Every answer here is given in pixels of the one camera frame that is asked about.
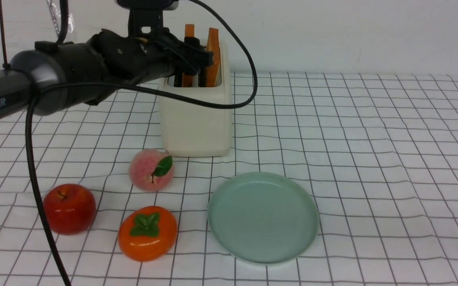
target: fake fruit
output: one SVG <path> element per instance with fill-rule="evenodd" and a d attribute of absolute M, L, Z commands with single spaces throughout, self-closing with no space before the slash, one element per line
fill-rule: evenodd
<path fill-rule="evenodd" d="M 59 185 L 44 197 L 43 206 L 50 229 L 61 235 L 74 235 L 86 230 L 97 213 L 90 190 L 76 184 Z"/>
<path fill-rule="evenodd" d="M 136 154 L 128 169 L 134 186 L 146 191 L 159 191 L 173 179 L 173 158 L 166 152 L 145 149 Z"/>
<path fill-rule="evenodd" d="M 168 210 L 149 206 L 127 217 L 118 231 L 118 245 L 124 255 L 138 262 L 155 260 L 176 242 L 178 224 Z"/>

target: black cable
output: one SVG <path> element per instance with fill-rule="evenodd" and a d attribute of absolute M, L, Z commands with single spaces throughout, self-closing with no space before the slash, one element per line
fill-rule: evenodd
<path fill-rule="evenodd" d="M 56 40 L 56 44 L 62 44 L 68 33 L 68 0 L 60 0 L 60 15 L 61 15 L 61 28 L 60 33 L 58 34 L 58 40 Z"/>
<path fill-rule="evenodd" d="M 240 107 L 244 107 L 245 105 L 248 105 L 249 103 L 252 102 L 252 100 L 256 96 L 256 93 L 258 92 L 258 73 L 256 72 L 256 67 L 254 66 L 254 61 L 252 60 L 252 57 L 250 56 L 250 53 L 248 52 L 248 50 L 245 47 L 245 45 L 243 45 L 243 43 L 241 42 L 240 38 L 238 38 L 238 36 L 236 36 L 236 34 L 234 33 L 233 29 L 231 29 L 229 27 L 229 25 L 224 21 L 224 19 L 222 19 L 222 17 L 220 17 L 220 15 L 218 15 L 218 13 L 216 13 L 213 9 L 211 9 L 210 6 L 204 4 L 200 0 L 189 0 L 189 1 L 194 2 L 197 5 L 203 7 L 204 9 L 209 11 L 215 18 L 217 18 L 217 20 L 224 26 L 224 28 L 229 32 L 229 34 L 231 34 L 231 36 L 233 36 L 234 40 L 238 43 L 238 45 L 240 45 L 241 49 L 243 50 L 243 52 L 247 56 L 248 63 L 250 64 L 250 68 L 252 70 L 252 79 L 253 79 L 252 95 L 250 96 L 250 98 L 247 101 L 245 101 L 243 103 L 240 103 L 240 104 L 237 104 L 235 108 L 240 108 Z"/>
<path fill-rule="evenodd" d="M 5 40 L 5 25 L 3 24 L 3 6 L 2 0 L 0 0 L 0 33 L 1 33 L 1 48 L 3 52 L 3 68 L 9 69 L 8 58 L 6 53 L 6 40 Z"/>
<path fill-rule="evenodd" d="M 35 168 L 35 157 L 33 155 L 33 141 L 32 137 L 32 125 L 33 125 L 33 114 L 35 112 L 35 107 L 38 104 L 40 97 L 38 95 L 34 96 L 27 108 L 26 122 L 25 122 L 25 132 L 24 137 L 26 141 L 26 154 L 27 154 L 27 168 L 29 169 L 29 179 L 31 180 L 31 187 L 33 188 L 33 195 L 35 196 L 35 201 L 37 203 L 38 214 L 40 215 L 40 220 L 42 220 L 43 229 L 45 231 L 45 236 L 47 237 L 47 242 L 49 243 L 50 251 L 56 261 L 58 270 L 60 272 L 61 278 L 65 283 L 65 286 L 70 286 L 70 279 L 68 278 L 67 271 L 65 266 L 61 261 L 58 248 L 54 242 L 54 237 L 52 236 L 52 231 L 50 230 L 49 222 L 45 215 L 45 210 L 43 208 L 42 196 L 40 195 L 40 189 L 38 187 L 37 172 Z"/>
<path fill-rule="evenodd" d="M 48 87 L 45 87 L 41 89 L 40 92 L 42 94 L 45 94 L 55 89 L 64 89 L 67 87 L 86 87 L 86 86 L 87 87 L 115 87 L 117 89 L 127 89 L 127 90 L 135 91 L 135 92 L 144 92 L 144 93 L 163 96 L 163 97 L 167 97 L 167 98 L 171 98 L 171 99 L 175 99 L 175 100 L 179 100 L 179 101 L 183 101 L 187 103 L 192 103 L 192 104 L 200 105 L 204 107 L 214 108 L 214 109 L 237 109 L 240 107 L 244 107 L 245 105 L 250 103 L 253 97 L 255 96 L 253 95 L 245 102 L 238 103 L 238 104 L 220 104 L 220 103 L 211 103 L 207 101 L 193 99 L 193 98 L 189 98 L 186 96 L 181 96 L 181 95 L 177 95 L 174 93 L 164 92 L 164 91 L 160 91 L 156 89 L 151 89 L 149 87 L 138 87 L 136 85 L 124 85 L 124 84 L 119 84 L 119 83 L 100 83 L 100 82 L 60 83 L 58 85 L 50 85 Z"/>

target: plastic bag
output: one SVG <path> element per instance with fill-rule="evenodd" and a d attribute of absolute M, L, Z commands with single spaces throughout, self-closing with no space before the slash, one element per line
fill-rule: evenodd
<path fill-rule="evenodd" d="M 61 30 L 61 10 L 59 0 L 46 0 L 49 13 L 52 18 L 52 24 L 56 30 L 56 36 L 60 34 Z M 77 41 L 77 30 L 74 28 L 73 15 L 71 13 L 71 7 L 68 8 L 68 32 L 65 38 L 65 42 L 76 42 Z"/>

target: apple stem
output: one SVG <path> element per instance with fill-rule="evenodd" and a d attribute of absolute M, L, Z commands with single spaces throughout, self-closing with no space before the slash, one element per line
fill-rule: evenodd
<path fill-rule="evenodd" d="M 60 192 L 60 191 L 58 192 L 58 194 L 59 194 L 63 199 L 66 199 L 66 198 L 67 198 L 67 196 L 65 196 L 65 195 L 64 195 L 62 192 Z"/>

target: apple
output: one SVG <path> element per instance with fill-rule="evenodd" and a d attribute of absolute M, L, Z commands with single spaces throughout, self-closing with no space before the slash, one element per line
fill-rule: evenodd
<path fill-rule="evenodd" d="M 43 199 L 50 229 L 61 235 L 83 232 L 93 223 L 97 206 L 90 190 L 78 184 L 54 187 Z"/>

